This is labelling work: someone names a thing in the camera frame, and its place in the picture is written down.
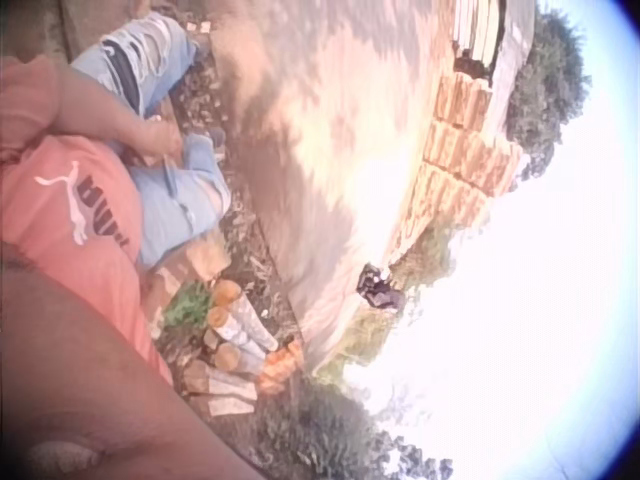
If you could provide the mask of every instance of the orange t-shirt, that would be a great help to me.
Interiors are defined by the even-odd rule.
[[[142,212],[129,173],[103,143],[47,132],[59,102],[50,60],[2,63],[2,240],[96,309],[171,383],[140,308]]]

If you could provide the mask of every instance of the skin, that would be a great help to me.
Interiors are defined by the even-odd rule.
[[[2,429],[13,460],[58,440],[99,455],[65,479],[262,478],[98,313],[2,250]]]
[[[93,78],[58,65],[59,107],[55,133],[117,140],[143,156],[180,158],[182,137],[175,124],[146,121]]]

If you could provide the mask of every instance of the hand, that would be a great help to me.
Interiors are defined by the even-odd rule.
[[[135,149],[142,156],[169,156],[182,159],[182,135],[174,123],[157,120],[144,122]]]

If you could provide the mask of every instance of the leg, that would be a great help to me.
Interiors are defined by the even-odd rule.
[[[169,250],[214,228],[229,209],[231,193],[215,161],[211,139],[188,135],[184,158],[185,169],[169,168],[168,179],[162,169],[129,169],[142,202],[139,262],[145,268],[153,267]],[[172,185],[174,195],[169,194],[167,184]],[[217,192],[221,205],[211,201],[207,187]]]
[[[127,85],[110,59],[114,51],[109,42],[116,43],[126,55],[135,89],[129,98],[135,97],[137,105],[127,101]],[[191,66],[196,50],[197,45],[175,20],[153,12],[106,35],[71,65],[95,78],[140,116],[148,116]]]

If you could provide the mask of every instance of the person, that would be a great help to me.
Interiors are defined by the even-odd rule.
[[[370,263],[362,269],[356,291],[370,307],[380,310],[401,311],[406,303],[404,293],[392,287],[389,271],[381,271]]]
[[[1,251],[1,478],[263,478],[91,305]]]
[[[3,58],[0,72],[2,241],[97,310],[169,383],[137,270],[212,228],[230,194],[210,138],[183,142],[175,126],[144,116],[198,48],[177,22],[152,13],[71,67]],[[185,169],[125,166],[125,148],[184,155]]]
[[[71,67],[2,58],[2,460],[19,478],[260,478],[172,390],[140,308],[139,266],[228,208],[217,145],[147,119],[198,51],[151,14]]]

